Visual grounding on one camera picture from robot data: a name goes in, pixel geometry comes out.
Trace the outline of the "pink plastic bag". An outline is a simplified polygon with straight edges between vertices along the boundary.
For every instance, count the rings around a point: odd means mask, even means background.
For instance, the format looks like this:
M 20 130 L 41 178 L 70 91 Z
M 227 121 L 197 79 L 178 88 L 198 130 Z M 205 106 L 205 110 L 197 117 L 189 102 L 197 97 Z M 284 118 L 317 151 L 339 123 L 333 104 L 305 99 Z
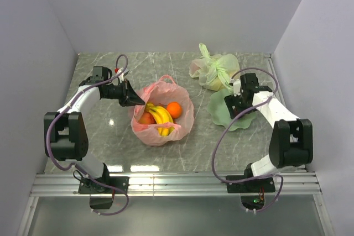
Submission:
M 181 140 L 194 124 L 194 105 L 188 91 L 169 75 L 137 91 L 142 106 L 129 111 L 133 133 L 144 144 L 162 146 Z

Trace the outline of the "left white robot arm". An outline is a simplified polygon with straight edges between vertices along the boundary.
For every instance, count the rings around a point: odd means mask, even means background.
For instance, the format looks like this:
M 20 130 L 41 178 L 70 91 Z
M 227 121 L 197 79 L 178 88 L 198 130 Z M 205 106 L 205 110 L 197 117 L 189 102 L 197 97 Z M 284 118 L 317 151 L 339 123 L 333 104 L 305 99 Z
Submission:
M 44 116 L 45 153 L 61 171 L 76 169 L 84 184 L 99 193 L 111 188 L 107 165 L 89 153 L 84 118 L 101 99 L 116 100 L 122 107 L 142 106 L 145 102 L 125 78 L 127 68 L 110 70 L 96 66 L 83 80 L 66 105 Z

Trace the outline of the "fake peach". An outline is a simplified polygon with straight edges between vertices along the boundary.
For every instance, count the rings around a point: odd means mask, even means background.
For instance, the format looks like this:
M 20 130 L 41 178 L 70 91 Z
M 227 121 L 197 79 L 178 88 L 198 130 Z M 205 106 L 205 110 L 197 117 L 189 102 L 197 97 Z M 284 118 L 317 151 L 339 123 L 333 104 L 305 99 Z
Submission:
M 138 123 L 144 125 L 151 125 L 155 124 L 155 119 L 149 112 L 144 112 L 141 118 L 139 119 Z

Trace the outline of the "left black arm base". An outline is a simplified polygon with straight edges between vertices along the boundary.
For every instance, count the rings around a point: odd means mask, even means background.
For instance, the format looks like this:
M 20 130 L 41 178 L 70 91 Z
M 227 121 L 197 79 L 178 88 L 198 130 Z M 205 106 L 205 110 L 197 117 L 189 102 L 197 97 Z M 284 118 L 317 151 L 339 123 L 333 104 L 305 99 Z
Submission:
M 82 178 L 78 194 L 90 196 L 90 207 L 94 210 L 107 210 L 113 205 L 115 195 L 123 195 L 128 191 L 129 177 L 109 177 L 106 182 Z

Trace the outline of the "fake banana bunch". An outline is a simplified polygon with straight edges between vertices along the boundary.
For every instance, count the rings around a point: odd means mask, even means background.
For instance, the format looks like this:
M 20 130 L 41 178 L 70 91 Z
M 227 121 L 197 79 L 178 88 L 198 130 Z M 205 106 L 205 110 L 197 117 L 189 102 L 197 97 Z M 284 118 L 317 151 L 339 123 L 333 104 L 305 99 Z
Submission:
M 160 125 L 174 122 L 169 112 L 162 106 L 155 106 L 152 103 L 147 103 L 145 106 L 145 111 L 149 112 L 154 117 L 156 124 Z M 167 137 L 173 130 L 174 127 L 158 128 L 158 132 L 162 137 Z

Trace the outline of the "fake orange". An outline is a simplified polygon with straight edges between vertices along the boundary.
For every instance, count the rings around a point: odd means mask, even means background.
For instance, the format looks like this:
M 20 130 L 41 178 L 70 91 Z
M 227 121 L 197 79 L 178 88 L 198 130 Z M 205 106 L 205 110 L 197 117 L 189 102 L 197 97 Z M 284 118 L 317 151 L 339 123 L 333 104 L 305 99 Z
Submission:
M 178 102 L 171 102 L 166 106 L 166 110 L 169 112 L 173 119 L 179 118 L 183 113 L 183 108 Z

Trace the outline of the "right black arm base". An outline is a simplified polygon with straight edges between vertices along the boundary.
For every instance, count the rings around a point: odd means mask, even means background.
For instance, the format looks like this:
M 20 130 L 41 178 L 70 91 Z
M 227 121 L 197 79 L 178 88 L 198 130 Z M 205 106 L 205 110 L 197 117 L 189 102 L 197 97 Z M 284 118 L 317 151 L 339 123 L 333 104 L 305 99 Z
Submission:
M 259 211 L 265 206 L 265 193 L 275 192 L 272 177 L 239 183 L 227 183 L 228 193 L 240 193 L 241 204 L 245 209 Z

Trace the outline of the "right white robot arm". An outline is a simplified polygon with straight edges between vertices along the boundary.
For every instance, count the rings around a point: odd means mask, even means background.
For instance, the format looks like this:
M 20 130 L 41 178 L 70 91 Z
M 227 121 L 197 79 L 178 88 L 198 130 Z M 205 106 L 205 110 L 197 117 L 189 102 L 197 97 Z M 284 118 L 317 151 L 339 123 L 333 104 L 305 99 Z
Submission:
M 268 154 L 247 165 L 243 184 L 249 191 L 263 185 L 263 175 L 286 167 L 306 165 L 313 160 L 313 125 L 289 111 L 276 97 L 275 90 L 262 86 L 255 73 L 232 78 L 231 95 L 224 98 L 230 117 L 244 117 L 258 111 L 272 127 Z

